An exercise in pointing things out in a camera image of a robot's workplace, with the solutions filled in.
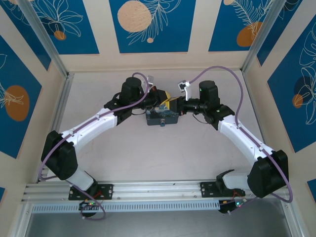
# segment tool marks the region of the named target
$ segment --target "wall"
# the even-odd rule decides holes
[[[30,4],[69,71],[103,71],[215,64],[240,68],[273,1],[34,0]]]
[[[1,7],[0,22],[0,236],[4,237],[25,185],[35,180],[64,78],[37,44],[30,26],[15,27]]]
[[[303,0],[293,16],[286,18],[286,27],[276,21],[258,53],[259,60],[245,72],[266,142],[288,155],[294,205],[309,232],[305,236],[316,236],[316,203],[307,184],[316,178],[315,12],[316,2]],[[270,40],[276,43],[267,51]]]

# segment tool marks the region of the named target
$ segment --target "perforated metal strip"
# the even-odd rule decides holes
[[[107,212],[138,212],[138,211],[187,211],[187,210],[219,210],[218,200],[205,201],[140,201],[140,202],[108,202],[102,204]],[[32,213],[78,213],[78,203],[35,204]],[[85,212],[101,212],[94,207]]]

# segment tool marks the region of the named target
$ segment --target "grey floor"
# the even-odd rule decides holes
[[[33,214],[27,237],[290,237],[277,200],[256,200],[231,216],[219,211],[108,213],[104,221],[79,214]]]

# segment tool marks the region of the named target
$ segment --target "white floor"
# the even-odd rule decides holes
[[[142,73],[154,76],[157,88],[168,91],[171,96],[180,96],[177,82],[193,79],[200,70]],[[241,72],[236,73],[243,83]],[[120,92],[122,83],[131,74],[131,71],[75,74],[60,132],[97,113],[115,93]],[[230,73],[205,73],[193,84],[194,98],[198,98],[198,84],[202,80],[214,80],[221,103],[236,111],[240,90]],[[245,86],[244,91],[239,119],[261,138]],[[192,114],[179,117],[177,124],[165,127],[147,126],[145,115],[132,116],[88,143],[77,158],[85,171],[96,180],[104,181],[213,179],[228,169],[248,167],[246,158],[228,138],[211,125],[197,122]]]

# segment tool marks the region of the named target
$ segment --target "enclosure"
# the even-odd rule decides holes
[[[315,236],[315,12],[314,0],[0,0],[0,236]],[[237,201],[251,203],[219,212],[235,192],[203,197],[201,184],[250,164],[189,113],[162,127],[134,110],[77,153],[81,169],[113,185],[105,220],[82,219],[65,181],[39,181],[48,133],[95,115],[134,72],[178,98],[178,82],[216,65],[241,79],[242,124],[287,154],[292,203],[246,191]],[[205,72],[192,98],[204,80],[237,110],[229,71]]]

